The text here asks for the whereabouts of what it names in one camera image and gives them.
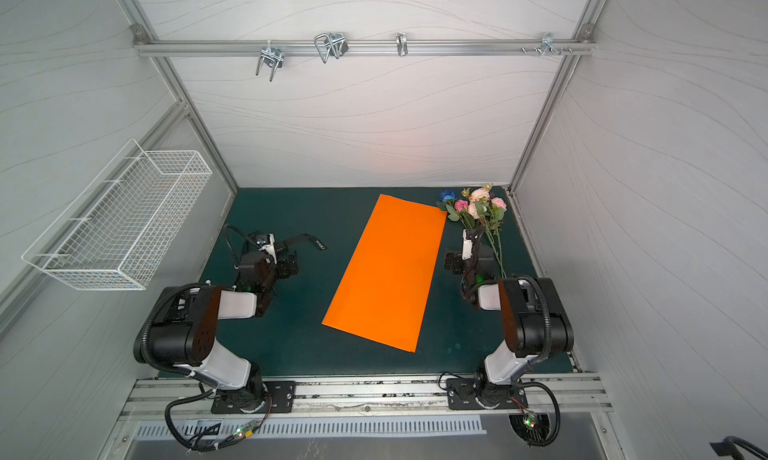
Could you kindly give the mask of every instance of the dark green tabletop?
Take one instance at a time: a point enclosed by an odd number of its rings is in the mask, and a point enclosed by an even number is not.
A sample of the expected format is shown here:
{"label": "dark green tabletop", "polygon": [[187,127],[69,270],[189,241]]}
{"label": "dark green tabletop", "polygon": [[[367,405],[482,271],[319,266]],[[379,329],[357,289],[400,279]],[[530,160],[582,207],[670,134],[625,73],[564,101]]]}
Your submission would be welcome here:
{"label": "dark green tabletop", "polygon": [[[246,233],[274,233],[280,241],[299,233],[315,235],[327,250],[301,243],[299,274],[277,282],[269,310],[261,318],[219,321],[216,337],[236,355],[259,365],[266,376],[355,375],[428,372],[472,372],[503,338],[497,311],[477,311],[458,294],[459,277],[443,269],[444,252],[460,249],[462,227],[446,221],[429,291],[416,353],[404,352],[322,325],[360,235],[379,198],[396,196],[435,205],[440,188],[312,188],[241,189],[226,221]],[[501,189],[496,191],[504,197]],[[392,239],[389,255],[408,255],[418,242],[418,225],[402,218],[406,233]],[[231,233],[236,252],[242,239]],[[531,260],[513,216],[503,233],[508,274],[533,275]],[[232,285],[236,272],[219,237],[201,280]],[[382,277],[379,288],[396,294],[398,277]],[[565,354],[542,363],[538,372],[571,372]]]}

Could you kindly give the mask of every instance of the flower bouquet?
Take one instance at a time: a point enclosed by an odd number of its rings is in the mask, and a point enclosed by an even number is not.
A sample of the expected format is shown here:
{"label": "flower bouquet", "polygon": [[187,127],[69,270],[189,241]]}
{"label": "flower bouquet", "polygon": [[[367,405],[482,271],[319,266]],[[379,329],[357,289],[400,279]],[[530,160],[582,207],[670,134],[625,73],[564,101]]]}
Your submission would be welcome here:
{"label": "flower bouquet", "polygon": [[462,199],[456,192],[447,189],[439,195],[437,207],[448,213],[448,219],[461,222],[467,230],[473,230],[480,225],[485,226],[485,237],[493,248],[498,267],[502,276],[506,277],[502,257],[502,229],[504,212],[507,204],[504,200],[491,193],[493,185],[483,185],[470,193],[469,188],[462,191]]}

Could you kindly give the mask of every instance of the gray side wall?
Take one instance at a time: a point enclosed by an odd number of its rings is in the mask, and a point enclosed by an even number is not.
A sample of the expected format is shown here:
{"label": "gray side wall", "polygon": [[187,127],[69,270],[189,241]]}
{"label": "gray side wall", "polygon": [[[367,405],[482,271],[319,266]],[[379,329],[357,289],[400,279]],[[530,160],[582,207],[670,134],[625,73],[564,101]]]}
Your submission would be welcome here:
{"label": "gray side wall", "polygon": [[[0,0],[0,285],[131,137],[174,103],[115,0]],[[202,150],[185,119],[163,148]],[[51,281],[0,341],[3,458],[95,458],[134,380],[130,347],[165,285],[196,280],[228,201],[216,173],[144,292]]]}
{"label": "gray side wall", "polygon": [[517,192],[629,458],[768,448],[768,0],[608,0]]}

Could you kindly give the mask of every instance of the pink flower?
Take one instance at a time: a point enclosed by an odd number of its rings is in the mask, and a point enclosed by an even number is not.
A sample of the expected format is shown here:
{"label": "pink flower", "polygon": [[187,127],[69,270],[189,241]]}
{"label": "pink flower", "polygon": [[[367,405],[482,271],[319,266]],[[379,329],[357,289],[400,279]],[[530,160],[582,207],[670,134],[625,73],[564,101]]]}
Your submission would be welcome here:
{"label": "pink flower", "polygon": [[490,198],[491,193],[486,188],[478,188],[469,196],[470,202],[476,202],[480,198]]}
{"label": "pink flower", "polygon": [[493,205],[494,205],[496,208],[501,208],[501,209],[503,209],[504,211],[507,211],[507,204],[506,204],[506,203],[504,203],[504,200],[503,200],[503,199],[501,199],[501,198],[498,198],[498,197],[497,197],[497,198],[493,198],[493,199],[491,199],[491,203],[493,203]]}
{"label": "pink flower", "polygon": [[480,218],[480,215],[478,215],[478,209],[475,206],[475,202],[472,202],[472,203],[469,204],[469,206],[467,207],[467,213],[472,215],[472,217],[474,219],[479,219]]}

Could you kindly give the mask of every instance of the metal clip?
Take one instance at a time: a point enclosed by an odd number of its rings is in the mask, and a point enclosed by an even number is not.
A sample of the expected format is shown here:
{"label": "metal clip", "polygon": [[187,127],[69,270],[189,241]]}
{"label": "metal clip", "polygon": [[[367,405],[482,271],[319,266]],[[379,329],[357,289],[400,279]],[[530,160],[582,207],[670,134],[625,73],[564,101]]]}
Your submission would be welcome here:
{"label": "metal clip", "polygon": [[256,64],[256,76],[259,76],[262,65],[267,65],[272,69],[270,72],[270,81],[272,81],[275,77],[275,71],[283,67],[283,53],[267,44],[266,48],[261,49],[261,56],[259,56],[259,62]]}
{"label": "metal clip", "polygon": [[397,42],[397,56],[405,56],[408,54],[408,39],[404,32],[399,32],[395,35],[395,42]]}
{"label": "metal clip", "polygon": [[539,48],[536,48],[536,51],[538,51],[539,56],[548,55],[549,53],[554,53],[555,55],[559,55],[562,53],[562,49],[555,48],[552,46],[552,40],[554,40],[554,37],[552,36],[552,33],[546,32],[544,33],[544,37],[542,38],[542,45]]}
{"label": "metal clip", "polygon": [[322,62],[328,62],[328,58],[333,53],[333,57],[339,60],[346,53],[350,46],[346,44],[346,38],[342,32],[321,33],[315,36],[315,48],[320,53]]}

